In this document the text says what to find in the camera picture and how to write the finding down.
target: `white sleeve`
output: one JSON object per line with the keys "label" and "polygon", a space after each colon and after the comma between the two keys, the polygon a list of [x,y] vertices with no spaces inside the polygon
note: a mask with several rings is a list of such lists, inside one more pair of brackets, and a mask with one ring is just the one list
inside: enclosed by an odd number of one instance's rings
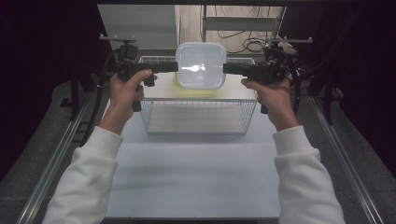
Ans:
{"label": "white sleeve", "polygon": [[332,180],[303,126],[274,134],[279,175],[279,223],[345,223]]}
{"label": "white sleeve", "polygon": [[49,202],[43,223],[100,223],[118,165],[122,137],[95,127],[84,147],[78,147]]}

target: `black handle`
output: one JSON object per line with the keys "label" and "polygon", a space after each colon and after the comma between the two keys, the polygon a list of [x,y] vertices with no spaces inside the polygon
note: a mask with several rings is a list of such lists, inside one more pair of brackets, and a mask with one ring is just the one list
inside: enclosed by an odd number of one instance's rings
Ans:
{"label": "black handle", "polygon": [[134,109],[134,112],[140,112],[142,111],[142,104],[140,103],[140,101],[134,101],[132,103],[132,108]]}
{"label": "black handle", "polygon": [[262,112],[262,114],[268,114],[268,108],[266,105],[262,105],[262,109],[260,110],[260,112]]}

